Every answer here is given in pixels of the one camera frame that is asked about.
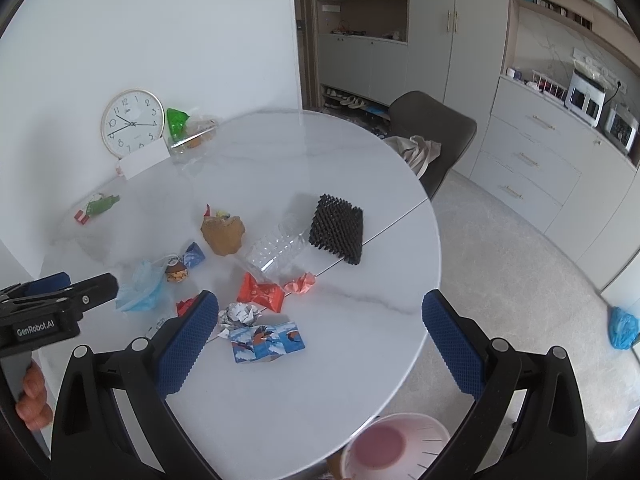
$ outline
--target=blue gripper pad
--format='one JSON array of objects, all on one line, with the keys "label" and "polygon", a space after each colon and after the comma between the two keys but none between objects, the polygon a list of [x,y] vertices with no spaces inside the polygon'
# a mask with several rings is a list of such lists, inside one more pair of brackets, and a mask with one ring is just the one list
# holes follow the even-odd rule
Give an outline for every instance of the blue gripper pad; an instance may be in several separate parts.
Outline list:
[{"label": "blue gripper pad", "polygon": [[71,285],[71,278],[66,272],[59,272],[46,278],[41,278],[35,282],[31,282],[26,288],[25,296],[38,296],[40,294],[48,294],[50,292],[56,292],[62,288],[67,288]]},{"label": "blue gripper pad", "polygon": [[217,322],[218,299],[205,290],[184,316],[169,319],[153,337],[154,344],[164,344],[155,366],[156,391],[162,399],[180,391]]},{"label": "blue gripper pad", "polygon": [[460,391],[477,401],[484,390],[484,363],[443,303],[437,290],[422,301],[422,321],[458,384]]}]

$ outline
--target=clock face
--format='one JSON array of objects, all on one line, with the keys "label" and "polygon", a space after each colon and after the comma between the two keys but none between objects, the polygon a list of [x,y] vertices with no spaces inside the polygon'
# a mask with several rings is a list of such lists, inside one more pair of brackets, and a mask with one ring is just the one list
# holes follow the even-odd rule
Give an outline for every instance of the clock face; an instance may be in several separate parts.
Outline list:
[{"label": "clock face", "polygon": [[164,129],[164,109],[145,90],[127,90],[114,97],[102,116],[102,140],[113,155],[129,155],[159,139]]}]

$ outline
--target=marble backsplash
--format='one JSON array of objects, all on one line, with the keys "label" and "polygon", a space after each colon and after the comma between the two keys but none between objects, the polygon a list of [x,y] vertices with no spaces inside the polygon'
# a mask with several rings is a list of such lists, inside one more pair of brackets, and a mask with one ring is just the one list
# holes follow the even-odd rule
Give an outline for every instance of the marble backsplash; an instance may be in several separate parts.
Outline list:
[{"label": "marble backsplash", "polygon": [[[533,10],[520,8],[513,64],[525,75],[527,70],[534,69],[568,87],[574,72],[574,48],[599,60],[628,85],[626,95],[619,92],[614,101],[625,103],[631,113],[640,118],[640,78],[631,69],[572,28]],[[607,99],[612,95],[612,91],[607,91]]]}]

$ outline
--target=dish rack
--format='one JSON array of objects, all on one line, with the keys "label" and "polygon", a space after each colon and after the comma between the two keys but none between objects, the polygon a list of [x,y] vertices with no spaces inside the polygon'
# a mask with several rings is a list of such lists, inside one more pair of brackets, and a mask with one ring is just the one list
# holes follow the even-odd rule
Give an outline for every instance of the dish rack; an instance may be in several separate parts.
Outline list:
[{"label": "dish rack", "polygon": [[538,85],[538,88],[542,93],[564,102],[568,92],[567,88],[562,86],[560,83],[556,83],[553,79],[543,73],[537,72],[536,70],[532,70],[532,73],[532,81]]}]

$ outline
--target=pink bowl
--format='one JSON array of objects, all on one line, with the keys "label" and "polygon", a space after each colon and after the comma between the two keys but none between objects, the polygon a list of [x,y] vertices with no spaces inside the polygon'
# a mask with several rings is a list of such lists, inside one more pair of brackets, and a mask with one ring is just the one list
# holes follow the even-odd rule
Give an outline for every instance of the pink bowl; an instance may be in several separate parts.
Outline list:
[{"label": "pink bowl", "polygon": [[421,413],[395,413],[362,430],[344,449],[343,478],[420,478],[447,445],[447,429]]}]

